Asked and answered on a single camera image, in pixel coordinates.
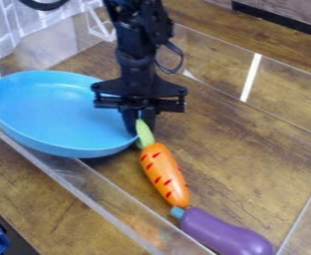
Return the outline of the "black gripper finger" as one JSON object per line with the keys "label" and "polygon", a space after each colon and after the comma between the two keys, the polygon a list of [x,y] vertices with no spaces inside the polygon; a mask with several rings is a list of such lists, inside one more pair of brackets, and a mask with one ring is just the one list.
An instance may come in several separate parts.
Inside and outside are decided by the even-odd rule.
{"label": "black gripper finger", "polygon": [[157,111],[155,110],[143,110],[142,120],[146,122],[150,129],[155,129],[155,126],[157,126]]}
{"label": "black gripper finger", "polygon": [[137,132],[137,121],[139,119],[139,112],[137,110],[123,110],[123,120],[126,124],[127,131],[131,135]]}

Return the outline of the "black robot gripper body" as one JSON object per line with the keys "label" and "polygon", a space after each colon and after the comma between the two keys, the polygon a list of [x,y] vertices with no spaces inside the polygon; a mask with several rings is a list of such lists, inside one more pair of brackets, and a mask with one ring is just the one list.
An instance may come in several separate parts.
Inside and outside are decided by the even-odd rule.
{"label": "black robot gripper body", "polygon": [[159,77],[157,74],[157,55],[135,59],[116,50],[122,68],[118,79],[92,84],[95,106],[102,109],[142,111],[147,108],[161,112],[185,112],[187,88]]}

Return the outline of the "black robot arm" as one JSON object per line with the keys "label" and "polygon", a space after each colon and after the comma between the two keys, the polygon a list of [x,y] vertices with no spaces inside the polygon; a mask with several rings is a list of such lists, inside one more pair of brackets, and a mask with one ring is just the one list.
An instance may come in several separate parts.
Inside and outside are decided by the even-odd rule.
{"label": "black robot arm", "polygon": [[174,22],[162,0],[104,0],[104,4],[118,34],[122,76],[92,84],[95,107],[119,110],[127,131],[135,132],[138,120],[154,126],[159,113],[185,111],[187,88],[157,74],[178,72],[159,63],[158,48],[167,47],[177,54],[182,50],[170,41]]}

